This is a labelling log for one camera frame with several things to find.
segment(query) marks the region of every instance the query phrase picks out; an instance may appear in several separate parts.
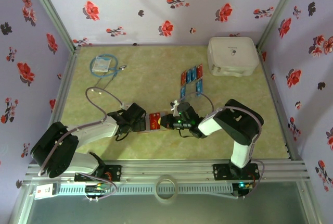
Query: white box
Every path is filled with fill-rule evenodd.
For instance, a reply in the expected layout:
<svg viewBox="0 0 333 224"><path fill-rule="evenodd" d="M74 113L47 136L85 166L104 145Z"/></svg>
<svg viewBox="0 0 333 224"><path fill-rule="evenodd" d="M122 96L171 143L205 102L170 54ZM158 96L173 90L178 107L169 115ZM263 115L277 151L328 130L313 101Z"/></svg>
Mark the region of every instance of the white box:
<svg viewBox="0 0 333 224"><path fill-rule="evenodd" d="M214 76L250 76L259 64L257 49L247 37L210 38L207 57Z"/></svg>

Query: mounting plate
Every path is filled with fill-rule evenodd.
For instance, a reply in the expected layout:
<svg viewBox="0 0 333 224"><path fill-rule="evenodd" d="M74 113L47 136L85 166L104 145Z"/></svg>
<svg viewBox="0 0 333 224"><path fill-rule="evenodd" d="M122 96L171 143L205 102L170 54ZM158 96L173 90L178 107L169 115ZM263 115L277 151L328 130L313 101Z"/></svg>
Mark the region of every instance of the mounting plate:
<svg viewBox="0 0 333 224"><path fill-rule="evenodd" d="M260 177L258 165L256 163L248 164L246 170L242 171L239 176L231 174L228 164L213 164L213 174L215 181L253 180L252 175L257 180Z"/></svg>
<svg viewBox="0 0 333 224"><path fill-rule="evenodd" d="M120 165L105 165L103 174L100 176L103 179L110 180L113 182L120 181L121 177L121 166ZM76 173L74 176L75 182L87 182L95 181L94 179L83 176L80 173Z"/></svg>

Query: blue cable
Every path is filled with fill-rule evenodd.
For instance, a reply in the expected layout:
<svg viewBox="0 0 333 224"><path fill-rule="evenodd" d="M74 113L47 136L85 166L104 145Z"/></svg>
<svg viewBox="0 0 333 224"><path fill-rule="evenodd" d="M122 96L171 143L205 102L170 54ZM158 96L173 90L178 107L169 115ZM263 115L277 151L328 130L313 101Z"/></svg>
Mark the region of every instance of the blue cable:
<svg viewBox="0 0 333 224"><path fill-rule="evenodd" d="M108 69L108 72L109 72L109 71L112 71L112 70L113 70L113 72L112 72L112 73L109 73L109 74L106 74L106 75L104 75L104 76L103 76L103 75L100 76L100 75L98 75L98 74L95 74L95 73L93 72L93 63L94 63L94 61L95 61L96 58L93 58L92 61L90 62L90 65L89 65L90 73L91 73L93 76L98 77L98 78L109 77L109 76L114 76L114 77L116 77L117 73L118 73L119 71L121 71L120 69L117 69L117 66L118 66L118 60L117 60L117 58L116 58L114 55L111 55L111 54L102 54L102 55L98 55L98 57L104 57L104 56L111 57L111 59L114 59L114 60L116 61L116 65L114 65L113 67L110 67L110 68Z"/></svg>

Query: wire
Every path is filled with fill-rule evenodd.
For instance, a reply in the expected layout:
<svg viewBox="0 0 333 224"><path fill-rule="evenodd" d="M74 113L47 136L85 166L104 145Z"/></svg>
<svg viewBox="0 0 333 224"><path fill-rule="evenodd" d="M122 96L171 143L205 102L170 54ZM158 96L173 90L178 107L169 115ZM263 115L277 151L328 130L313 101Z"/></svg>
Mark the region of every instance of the wire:
<svg viewBox="0 0 333 224"><path fill-rule="evenodd" d="M212 192L207 192L205 194L208 195L213 195L213 196L219 196L219 197L224 197L224 198L230 198L230 199L238 199L238 196L234 196L234 195L227 195L227 194L220 194L220 193L212 193Z"/></svg>
<svg viewBox="0 0 333 224"><path fill-rule="evenodd" d="M193 135L186 135L186 136L182 136L182 133L181 133L181 130L179 129L179 135L182 137L182 138L188 138L188 137L193 137Z"/></svg>
<svg viewBox="0 0 333 224"><path fill-rule="evenodd" d="M117 192L117 190L118 190L117 185L114 182L112 182L112 181L108 181L106 179L103 179L103 178L100 178L100 177L96 177L96 176L91 176L91 175L88 175L86 173L79 173L79 174L81 174L83 176L86 176L86 177L89 177L91 179L95 179L95 180L106 182L106 183L110 184L111 186L114 186L114 191L111 191L111 188L110 188L110 193L109 194L100 196L98 198L92 198L92 197L88 198L87 194L85 194L85 197L87 197L90 201L95 201L96 202L98 200L104 199L106 197L109 197L109 196L115 194Z"/></svg>
<svg viewBox="0 0 333 224"><path fill-rule="evenodd" d="M265 172L265 164L262 161L257 160L257 159L252 159L252 161L256 161L257 163L261 163L262 171L261 171L261 174L259 176L259 179L258 179L257 183L254 185L254 188L246 195L246 198L249 197L249 195L251 195L253 193L253 191L257 189L258 184L261 181L262 176L264 175L264 172Z"/></svg>
<svg viewBox="0 0 333 224"><path fill-rule="evenodd" d="M214 104L213 104L212 100L210 100L208 96L206 96L205 94L203 94L201 92L191 92L191 93L188 93L187 95L184 95L182 98L180 98L178 101L181 102L183 99L185 99L185 97L187 97L188 95L194 94L194 93L200 94L200 95L203 95L204 97L206 97L207 100L210 102L210 105L212 105L212 112L214 112L215 109L214 109Z"/></svg>
<svg viewBox="0 0 333 224"><path fill-rule="evenodd" d="M112 73L109 73L109 74L104 74L104 75L98 75L98 74L95 74L93 72L93 63L94 61L96 60L96 57L92 59L92 61L90 62L90 65L89 65L89 69L90 69L90 73L95 76L95 77L98 77L98 78L104 78L104 77L109 77L109 76L113 76L112 80L114 79L114 77L117 75L117 73L119 71L121 71L121 69L117 69L117 66L118 66L118 60L117 58L114 56L114 55L111 55L111 54L102 54L102 55L99 55L98 57L103 57L103 56L109 56L111 58L113 58L115 61L116 61L116 65L114 65L113 67L110 67L108 69L108 72L110 71L113 71Z"/></svg>
<svg viewBox="0 0 333 224"><path fill-rule="evenodd" d="M84 128L87 128L87 127L91 127L91 126L94 126L94 125L97 125L97 124L100 124L102 122L104 122L107 118L107 113L102 109L100 108L99 106L97 106L95 103L93 103L89 96L88 96L88 91L91 90L91 89L100 89L104 92L106 92L107 94L111 95L113 98L115 98L121 106L123 106L123 103L117 98L115 97L113 94L111 94L109 91L106 91L104 89L101 89L99 87L89 87L85 90L85 97L87 98L87 100L93 105L95 106L98 110L100 110L103 114L104 114L104 117L102 120L100 121L94 121L94 122L91 122L91 123L87 123L87 124L84 124L84 125L80 125L68 132L66 132L62 137L59 138L59 140L57 141L57 143L53 146L53 148L51 149L50 153L47 155L47 157L45 158L43 164L41 165L41 169L39 170L38 172L38 176L42 176L45 172L44 172L44 168L46 166L46 164L48 163L48 161L50 160L52 154L55 152L55 150L57 149L57 147L62 143L62 141L68 136L70 135L71 133L75 132L75 131L79 131L81 129L84 129Z"/></svg>

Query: metal frame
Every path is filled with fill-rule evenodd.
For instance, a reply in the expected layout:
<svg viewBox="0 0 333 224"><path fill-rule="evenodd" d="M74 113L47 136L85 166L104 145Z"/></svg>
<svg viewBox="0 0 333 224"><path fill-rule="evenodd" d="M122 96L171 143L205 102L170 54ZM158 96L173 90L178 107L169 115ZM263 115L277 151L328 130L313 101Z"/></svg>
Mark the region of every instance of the metal frame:
<svg viewBox="0 0 333 224"><path fill-rule="evenodd" d="M52 23L56 27L57 31L59 32L61 38L65 42L67 48L70 50L70 52L74 53L75 48L72 43L72 40L69 36L69 33L67 32L66 28L64 27L59 15L57 14L55 8L53 7L50 0L40 0L41 4L45 8L48 16L50 17Z"/></svg>
<svg viewBox="0 0 333 224"><path fill-rule="evenodd" d="M261 54L261 47L265 44L265 41L272 30L272 27L282 12L284 5L288 0L280 0L273 17L271 18L269 25L264 31L259 42L259 54ZM80 48L77 48L74 53L74 47L71 39L64 28L59 16L57 15L50 0L41 0L47 13L49 14L52 22L59 31L61 37L66 42L68 48L73 52L70 56L66 72L63 77L63 81L57 97L57 107L52 115L50 124L59 121L62 116L63 109L65 107L66 98L69 92L71 80L73 77L74 69ZM264 69L266 81L270 89L273 102L278 113L278 119L282 128L284 138L286 141L286 147L290 154L290 159L264 159L265 173L260 183L267 182L290 182L297 183L301 201L303 203L306 217L309 223L322 223L320 210L318 203L314 197L313 190L310 184L310 178L308 171L303 161L298 155L296 147L293 145L293 141L290 138L289 130L286 129L286 115L283 106L280 104L281 100L278 96L276 88L270 83L267 72ZM121 165L122 176L120 182L116 182L118 185L143 185L152 184L161 175L171 175L179 184L211 184L211 183L223 183L226 181L214 181L212 172L212 165L228 163L228 160L117 160L106 161L107 165ZM258 164L260 172L262 172L262 165ZM28 167L26 177L23 181L23 186L18 200L15 204L15 209L12 214L10 223L26 223L29 211L33 203L33 195L35 187L39 184L46 184L50 182L59 182L62 184L73 184L74 174L61 175L60 177L50 179L46 176L38 177L37 173L39 166L37 164L31 164Z"/></svg>

